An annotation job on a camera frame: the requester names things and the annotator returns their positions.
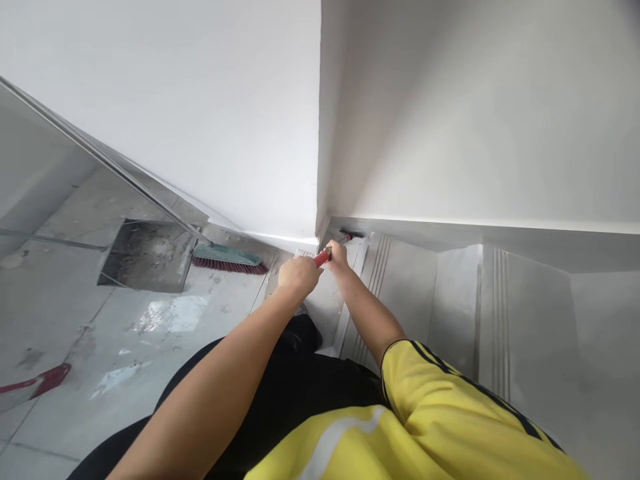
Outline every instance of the red bristles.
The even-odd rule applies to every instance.
[[[220,260],[204,259],[200,257],[191,257],[191,264],[194,267],[239,273],[250,273],[252,275],[264,275],[269,271],[269,268],[264,263],[260,263],[259,265],[243,265],[241,263],[224,262]]]

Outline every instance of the yellow t-shirt sleeve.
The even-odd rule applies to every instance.
[[[390,346],[382,380],[396,417],[430,455],[470,471],[510,465],[587,478],[538,426],[420,342]]]

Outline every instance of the red handle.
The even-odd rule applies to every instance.
[[[315,262],[315,266],[320,268],[320,265],[322,265],[324,262],[328,262],[330,258],[331,256],[329,252],[326,250],[322,250],[322,252],[320,252],[320,255],[318,255],[313,260]]]

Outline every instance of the broom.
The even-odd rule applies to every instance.
[[[230,249],[213,242],[196,245],[191,254],[191,264],[194,267],[254,275],[264,275],[269,270],[268,266],[262,263],[256,255]]]
[[[64,136],[76,143],[80,148],[90,154],[93,158],[102,163],[106,168],[111,170],[114,174],[120,177],[130,187],[140,193],[144,198],[152,202],[156,207],[166,213],[174,222],[178,223],[186,232],[192,234],[200,243],[193,249],[191,256],[191,263],[196,267],[204,267],[216,270],[253,273],[256,275],[263,275],[269,268],[260,261],[260,258],[255,255],[250,255],[238,250],[230,249],[222,245],[216,245],[211,240],[206,238],[192,224],[182,220],[173,210],[166,206],[162,201],[157,199],[152,192],[144,186],[138,179],[136,179],[130,172],[125,170],[120,164],[114,161],[110,156],[106,155],[100,148],[98,148],[94,142],[87,138],[86,134],[81,130],[78,130],[75,126],[70,124],[64,118],[58,114],[52,112],[38,100],[32,98],[26,94],[14,84],[0,76],[0,85],[2,85],[8,92],[12,93],[18,100],[22,101],[26,106],[36,112],[40,117],[46,120],[56,130],[61,132]],[[120,154],[122,158],[135,165],[130,159]]]

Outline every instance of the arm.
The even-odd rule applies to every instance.
[[[178,384],[108,477],[202,479],[242,424],[271,352],[323,272],[300,257],[279,286]]]
[[[362,283],[347,263],[347,249],[331,240],[331,270],[345,299],[349,313],[358,333],[365,342],[378,366],[388,346],[396,340],[406,338],[402,327],[393,314]]]

